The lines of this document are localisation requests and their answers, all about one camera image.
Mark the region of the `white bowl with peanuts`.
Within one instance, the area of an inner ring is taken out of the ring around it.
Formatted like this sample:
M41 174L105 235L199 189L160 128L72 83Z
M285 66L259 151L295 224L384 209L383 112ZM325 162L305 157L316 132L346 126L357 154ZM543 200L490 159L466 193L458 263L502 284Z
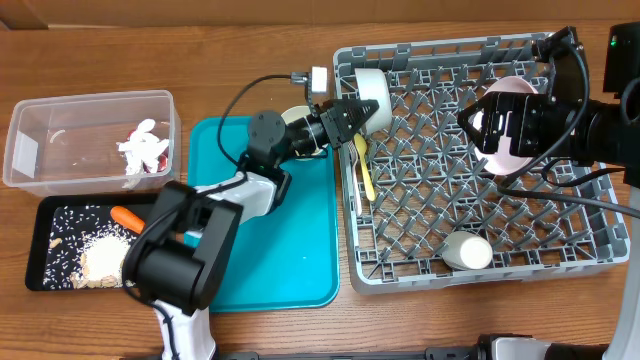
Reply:
M307 115L310 115L310 114L311 112L307 106L299 105L299 106L291 107L288 110L284 111L281 114L281 117L283 118L286 124L290 124L295 120L302 117L306 117ZM316 157L322 157L326 154L325 150L326 150L325 147L323 148L316 147L314 152L311 155L309 155L307 158L302 158L302 161L312 160L313 158L316 158Z

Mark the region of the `white plastic cup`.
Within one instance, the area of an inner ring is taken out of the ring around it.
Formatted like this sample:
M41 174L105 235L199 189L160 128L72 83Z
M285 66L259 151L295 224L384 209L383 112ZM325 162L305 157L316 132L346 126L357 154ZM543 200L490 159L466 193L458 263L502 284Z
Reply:
M490 243L476 234L456 231L449 234L445 240L445 250L442 259L453 269L481 270L492 261L493 249Z

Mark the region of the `red snack wrapper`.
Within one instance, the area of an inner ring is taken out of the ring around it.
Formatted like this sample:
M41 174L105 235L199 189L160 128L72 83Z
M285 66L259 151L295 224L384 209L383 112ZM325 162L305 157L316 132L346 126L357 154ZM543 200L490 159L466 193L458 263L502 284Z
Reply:
M168 139L160 139L149 132L131 131L123 143L126 174L164 171L168 164L168 148Z

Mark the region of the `white napkin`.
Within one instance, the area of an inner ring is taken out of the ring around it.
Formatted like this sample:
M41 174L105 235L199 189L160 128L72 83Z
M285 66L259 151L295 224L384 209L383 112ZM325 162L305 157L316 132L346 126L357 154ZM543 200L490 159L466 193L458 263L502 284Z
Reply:
M144 174L158 174L168 167L168 139L160 139L152 133L156 121L147 118L132 130L125 142L118 142L118 151L126 160L125 175L129 179L123 184L125 190L133 190Z

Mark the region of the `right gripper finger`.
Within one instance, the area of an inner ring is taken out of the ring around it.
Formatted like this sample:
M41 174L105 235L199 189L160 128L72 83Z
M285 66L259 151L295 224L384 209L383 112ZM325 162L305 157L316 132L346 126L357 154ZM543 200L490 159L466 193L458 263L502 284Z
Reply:
M493 152L490 128L484 124L482 117L459 117L457 122L480 152Z
M489 92L482 96L479 100L467 106L457 115L458 123L474 123L476 118L482 118L489 114L494 107L495 93Z

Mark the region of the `pink round plate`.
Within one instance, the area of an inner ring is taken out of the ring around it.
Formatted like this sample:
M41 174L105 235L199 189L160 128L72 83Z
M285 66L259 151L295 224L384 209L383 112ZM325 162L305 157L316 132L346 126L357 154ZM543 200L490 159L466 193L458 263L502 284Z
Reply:
M537 90L526 80L517 76L508 76L499 79L486 91L485 97L491 92L511 92L537 94ZM478 148L474 149L476 158L486 160L484 169L491 174L505 176L512 174L532 161L531 157L518 157L509 153L510 139L502 136L499 141L498 151L494 154L485 154Z

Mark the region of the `grey bowl with food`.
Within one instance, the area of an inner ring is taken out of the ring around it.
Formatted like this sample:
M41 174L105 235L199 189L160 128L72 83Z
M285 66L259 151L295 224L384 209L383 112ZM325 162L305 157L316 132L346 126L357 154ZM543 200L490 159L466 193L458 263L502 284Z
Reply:
M389 127L392 122L392 108L385 74L380 69L357 68L355 76L359 98L376 100L379 105L378 110L364 124L363 132L371 135Z

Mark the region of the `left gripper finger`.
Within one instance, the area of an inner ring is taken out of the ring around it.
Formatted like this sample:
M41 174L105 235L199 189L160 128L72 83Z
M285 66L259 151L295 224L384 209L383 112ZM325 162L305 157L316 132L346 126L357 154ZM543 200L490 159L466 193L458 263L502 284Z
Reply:
M333 99L332 107L343 116L373 116L380 108L377 100Z
M374 107L349 107L344 111L345 141L351 141L376 113Z

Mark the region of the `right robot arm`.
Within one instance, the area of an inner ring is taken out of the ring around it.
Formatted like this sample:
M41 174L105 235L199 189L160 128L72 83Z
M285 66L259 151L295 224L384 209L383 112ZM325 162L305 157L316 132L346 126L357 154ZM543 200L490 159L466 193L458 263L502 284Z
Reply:
M629 265L619 320L608 345L579 346L549 343L514 335L489 335L478 343L486 359L636 359L639 356L639 25L623 23L610 29L603 89L616 103L591 99L589 72L582 44L573 27L534 39L535 61L552 66L548 94L492 92L457 116L457 123L485 154L509 139L513 156L529 163L511 172L500 193L520 198L552 200L600 208L632 219ZM541 161L581 166L596 162L606 168L570 181L575 187L616 171L630 187L627 206L560 192L518 190L513 182Z

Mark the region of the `orange carrot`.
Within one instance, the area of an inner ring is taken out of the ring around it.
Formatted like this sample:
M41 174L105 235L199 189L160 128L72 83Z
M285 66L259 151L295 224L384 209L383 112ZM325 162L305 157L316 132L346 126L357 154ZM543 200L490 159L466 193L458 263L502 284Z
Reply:
M136 234L141 234L144 230L145 222L125 207L112 207L110 215L116 223Z

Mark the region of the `yellow plastic spoon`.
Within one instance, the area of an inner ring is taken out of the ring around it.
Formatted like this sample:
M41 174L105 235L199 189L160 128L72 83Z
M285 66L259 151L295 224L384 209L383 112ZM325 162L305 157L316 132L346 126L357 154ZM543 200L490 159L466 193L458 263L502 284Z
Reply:
M360 133L356 133L354 135L353 141L354 141L356 151L359 157L360 165L361 165L361 173L363 177L366 197L370 202L374 202L376 199L376 194L375 194L375 190L374 190L371 176L369 173L369 169L367 166L367 162L365 159L366 151L368 149L367 143L364 137Z

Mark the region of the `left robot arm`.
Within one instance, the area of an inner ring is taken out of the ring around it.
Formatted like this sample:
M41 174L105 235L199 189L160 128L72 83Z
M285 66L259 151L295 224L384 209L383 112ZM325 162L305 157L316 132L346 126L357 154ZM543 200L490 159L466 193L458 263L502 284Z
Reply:
M226 272L239 226L271 213L292 177L282 163L324 145L351 141L384 106L377 100L329 100L286 122L255 114L235 175L216 185L167 183L122 265L127 294L151 307L160 325L163 359L213 359L217 345L209 306Z

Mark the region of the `white plastic fork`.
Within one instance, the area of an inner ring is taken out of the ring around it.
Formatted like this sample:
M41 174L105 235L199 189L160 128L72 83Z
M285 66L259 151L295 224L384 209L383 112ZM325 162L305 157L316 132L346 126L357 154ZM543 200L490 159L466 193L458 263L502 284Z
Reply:
M357 170L356 170L356 167L359 162L359 156L358 156L354 141L350 141L348 143L348 149L349 149L349 156L351 161L352 185L353 185L353 193L354 193L354 199L355 199L355 212L357 216L361 216L362 202L361 202L361 194L360 194L360 189L359 189L359 184L357 179Z

